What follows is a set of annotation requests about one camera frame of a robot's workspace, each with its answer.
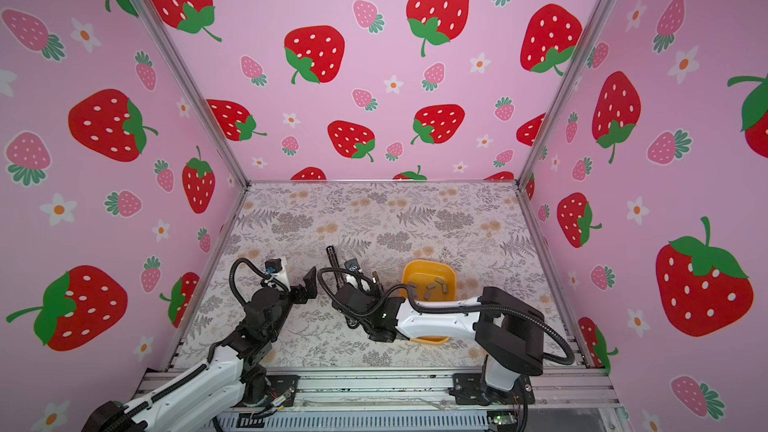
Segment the yellow plastic tray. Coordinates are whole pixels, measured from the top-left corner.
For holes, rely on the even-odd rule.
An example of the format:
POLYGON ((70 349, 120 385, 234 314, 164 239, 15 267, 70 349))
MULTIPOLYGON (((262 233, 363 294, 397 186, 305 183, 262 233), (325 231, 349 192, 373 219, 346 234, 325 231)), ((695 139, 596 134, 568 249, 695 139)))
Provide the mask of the yellow plastic tray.
MULTIPOLYGON (((406 285, 413 297, 421 302, 452 302, 456 300, 457 275, 450 266, 428 260, 417 259, 409 262, 402 274, 401 283, 406 285)), ((405 291, 400 295, 406 300, 401 304, 398 312, 398 321, 404 321, 412 315, 412 309, 408 303, 405 291)), ((440 336, 409 336, 409 340, 426 345, 439 346, 450 340, 449 337, 440 336)))

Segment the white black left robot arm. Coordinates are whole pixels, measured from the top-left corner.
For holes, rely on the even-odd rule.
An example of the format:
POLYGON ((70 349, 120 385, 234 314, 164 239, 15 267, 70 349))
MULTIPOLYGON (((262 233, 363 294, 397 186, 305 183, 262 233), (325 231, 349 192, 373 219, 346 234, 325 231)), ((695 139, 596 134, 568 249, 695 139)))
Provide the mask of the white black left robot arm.
POLYGON ((270 259, 260 270, 236 260, 229 272, 231 293, 244 318, 208 349, 197 365, 161 387, 121 404, 108 401, 87 419, 85 431, 196 431, 235 406, 254 407, 253 420, 266 419, 295 398, 299 377, 267 373, 262 360, 279 337, 292 308, 318 295, 317 269, 291 285, 283 260, 270 259))

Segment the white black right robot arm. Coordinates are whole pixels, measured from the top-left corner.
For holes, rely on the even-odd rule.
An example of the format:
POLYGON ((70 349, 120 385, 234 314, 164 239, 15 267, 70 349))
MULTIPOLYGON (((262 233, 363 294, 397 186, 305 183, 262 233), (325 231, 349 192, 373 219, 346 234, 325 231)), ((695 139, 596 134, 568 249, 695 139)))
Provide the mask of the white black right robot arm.
POLYGON ((525 379, 541 376, 546 361, 564 366, 576 361, 568 341, 538 309, 498 287, 466 300, 426 302, 409 285, 384 291, 356 270, 326 267, 316 271, 316 279, 333 308, 374 342, 441 336, 479 345, 486 352, 479 389, 487 403, 514 393, 525 402, 525 379))

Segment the black long stapler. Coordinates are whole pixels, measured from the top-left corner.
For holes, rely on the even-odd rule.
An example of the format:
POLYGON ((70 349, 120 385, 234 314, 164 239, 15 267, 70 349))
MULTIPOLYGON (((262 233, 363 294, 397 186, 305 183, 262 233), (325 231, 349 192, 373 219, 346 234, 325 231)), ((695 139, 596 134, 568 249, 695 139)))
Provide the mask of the black long stapler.
POLYGON ((345 279, 344 279, 344 273, 341 271, 341 267, 340 267, 340 263, 338 260, 335 247, 333 245, 327 246, 326 253, 329 259, 330 266, 333 269, 336 286, 338 289, 341 289, 345 284, 345 279))

